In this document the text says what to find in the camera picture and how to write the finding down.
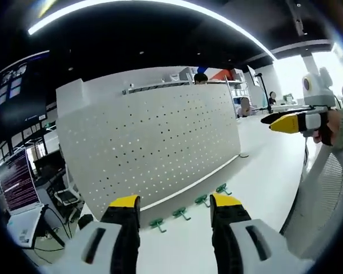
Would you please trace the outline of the person's right hand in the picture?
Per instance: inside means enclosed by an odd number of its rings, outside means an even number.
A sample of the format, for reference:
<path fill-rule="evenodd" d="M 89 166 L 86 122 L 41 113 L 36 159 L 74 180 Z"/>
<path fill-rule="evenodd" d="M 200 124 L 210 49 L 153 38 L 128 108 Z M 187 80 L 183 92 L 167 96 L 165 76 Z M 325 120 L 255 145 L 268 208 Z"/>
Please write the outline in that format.
<path fill-rule="evenodd" d="M 339 133 L 341 124 L 341 113 L 338 110 L 330 110 L 326 115 L 326 126 L 315 131 L 312 135 L 315 144 L 323 143 L 333 146 Z"/>

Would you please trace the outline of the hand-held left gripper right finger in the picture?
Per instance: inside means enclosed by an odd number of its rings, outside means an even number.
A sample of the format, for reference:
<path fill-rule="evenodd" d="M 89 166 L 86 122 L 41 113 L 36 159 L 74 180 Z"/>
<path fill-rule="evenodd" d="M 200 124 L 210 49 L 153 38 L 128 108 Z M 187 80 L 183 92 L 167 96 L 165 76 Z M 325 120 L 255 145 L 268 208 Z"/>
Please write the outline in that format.
<path fill-rule="evenodd" d="M 218 273 L 286 273 L 292 262 L 286 240 L 252 219 L 232 196 L 210 195 L 212 246 Z"/>

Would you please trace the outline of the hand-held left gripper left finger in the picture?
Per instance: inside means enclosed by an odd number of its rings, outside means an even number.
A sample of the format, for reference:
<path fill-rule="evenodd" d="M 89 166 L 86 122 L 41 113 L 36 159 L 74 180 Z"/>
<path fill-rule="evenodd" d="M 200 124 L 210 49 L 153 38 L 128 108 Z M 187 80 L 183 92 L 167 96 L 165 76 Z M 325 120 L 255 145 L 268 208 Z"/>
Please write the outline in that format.
<path fill-rule="evenodd" d="M 100 221 L 84 226 L 66 244 L 64 273 L 136 273 L 139 219 L 138 195 L 111 202 Z"/>

